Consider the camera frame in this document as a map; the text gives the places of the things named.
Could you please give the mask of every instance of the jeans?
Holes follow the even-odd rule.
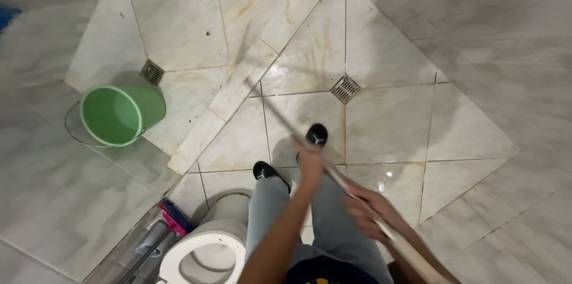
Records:
[[[301,260],[325,255],[356,266],[380,284],[393,283],[374,240],[357,229],[341,204],[343,194],[330,178],[322,178],[312,200],[314,242],[303,244],[298,239],[290,267]],[[248,207],[247,260],[289,202],[288,187],[280,177],[260,178],[256,182]]]

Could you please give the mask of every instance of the toilet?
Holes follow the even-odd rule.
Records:
[[[218,199],[198,227],[163,258],[157,284],[233,284],[244,268],[250,197]]]

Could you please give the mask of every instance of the white tiled floor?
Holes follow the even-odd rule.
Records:
[[[99,0],[66,81],[77,90],[121,82],[147,57],[167,70],[160,83],[167,115],[144,136],[172,156],[225,85],[239,48],[254,43],[283,1]],[[344,74],[362,88],[347,105],[329,92]],[[431,223],[516,153],[513,142],[447,82],[369,0],[322,0],[256,85],[258,92],[208,146],[199,145],[204,152],[172,198],[198,216],[222,194],[251,194],[258,160],[277,167],[295,191],[295,150],[268,111],[272,104],[302,133],[312,123],[324,124],[333,163],[383,193],[411,225]],[[311,214],[304,225],[302,239],[311,242]],[[496,247],[495,238],[483,240],[475,251]]]

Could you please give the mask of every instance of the floor drain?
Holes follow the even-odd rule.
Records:
[[[157,66],[157,64],[153,63],[151,60],[147,60],[145,65],[143,65],[143,69],[141,69],[139,76],[143,77],[145,81],[158,86],[159,82],[161,82],[161,79],[163,78],[163,74],[165,74],[163,69]]]
[[[359,90],[361,90],[360,86],[351,77],[344,75],[330,92],[339,98],[343,104],[348,104],[358,94]]]

